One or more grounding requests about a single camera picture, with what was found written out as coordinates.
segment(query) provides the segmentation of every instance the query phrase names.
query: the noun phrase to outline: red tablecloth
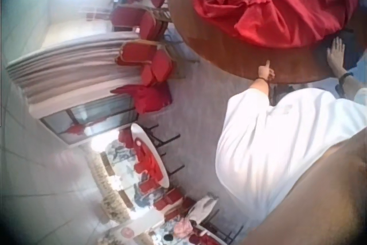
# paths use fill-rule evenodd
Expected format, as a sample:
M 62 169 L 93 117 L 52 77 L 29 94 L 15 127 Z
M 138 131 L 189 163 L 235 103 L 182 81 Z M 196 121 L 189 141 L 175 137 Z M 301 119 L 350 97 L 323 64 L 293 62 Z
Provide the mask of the red tablecloth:
M 136 139 L 134 141 L 134 149 L 138 162 L 144 165 L 150 177 L 152 177 L 156 182 L 162 180 L 163 173 L 149 147 L 142 140 Z
M 196 12 L 251 44 L 291 48 L 341 30 L 358 0 L 192 0 Z

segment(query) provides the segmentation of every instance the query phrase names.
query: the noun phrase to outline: round wooden table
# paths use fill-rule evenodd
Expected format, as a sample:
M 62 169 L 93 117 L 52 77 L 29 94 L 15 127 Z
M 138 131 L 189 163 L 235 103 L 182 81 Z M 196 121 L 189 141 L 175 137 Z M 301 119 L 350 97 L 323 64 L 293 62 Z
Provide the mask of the round wooden table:
M 269 49 L 247 44 L 233 38 L 204 21 L 195 12 L 191 0 L 167 0 L 172 21 L 184 42 L 198 55 L 224 71 L 244 77 L 257 78 L 257 69 L 271 61 L 276 78 L 273 83 L 309 83 L 332 76 L 326 62 L 326 47 Z M 367 16 L 356 14 L 351 19 L 354 29 L 367 37 Z

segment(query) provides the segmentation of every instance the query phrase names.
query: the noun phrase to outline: wristwatch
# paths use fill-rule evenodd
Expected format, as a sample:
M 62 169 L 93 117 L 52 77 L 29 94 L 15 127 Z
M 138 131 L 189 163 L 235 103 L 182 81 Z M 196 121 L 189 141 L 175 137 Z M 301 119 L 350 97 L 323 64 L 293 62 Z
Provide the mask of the wristwatch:
M 348 77 L 348 76 L 354 76 L 354 75 L 353 75 L 353 73 L 348 72 L 348 73 L 345 73 L 343 76 L 341 76 L 340 79 L 339 79 L 339 85 L 342 89 L 343 89 L 343 84 L 344 84 L 345 78 Z

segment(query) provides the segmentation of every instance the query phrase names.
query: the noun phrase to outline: wrist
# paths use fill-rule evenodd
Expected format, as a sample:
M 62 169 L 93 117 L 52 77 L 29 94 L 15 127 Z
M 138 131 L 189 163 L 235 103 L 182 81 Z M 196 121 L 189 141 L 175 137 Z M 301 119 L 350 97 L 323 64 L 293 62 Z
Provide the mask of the wrist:
M 341 76 L 343 76 L 348 71 L 345 70 L 344 68 L 336 68 L 336 69 L 333 69 L 333 72 L 334 72 L 335 77 L 340 79 Z
M 258 79 L 263 79 L 263 80 L 267 80 L 268 79 L 268 76 L 262 76 L 262 75 L 259 75 L 257 76 Z

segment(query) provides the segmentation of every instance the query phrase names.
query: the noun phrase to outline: light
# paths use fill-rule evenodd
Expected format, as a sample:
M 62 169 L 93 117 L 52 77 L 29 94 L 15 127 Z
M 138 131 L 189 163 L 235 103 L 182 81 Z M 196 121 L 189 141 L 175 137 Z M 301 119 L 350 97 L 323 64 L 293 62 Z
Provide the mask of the light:
M 101 153 L 106 150 L 106 147 L 109 143 L 112 143 L 114 140 L 119 138 L 119 131 L 112 130 L 106 133 L 102 133 L 92 138 L 91 148 L 92 150 Z

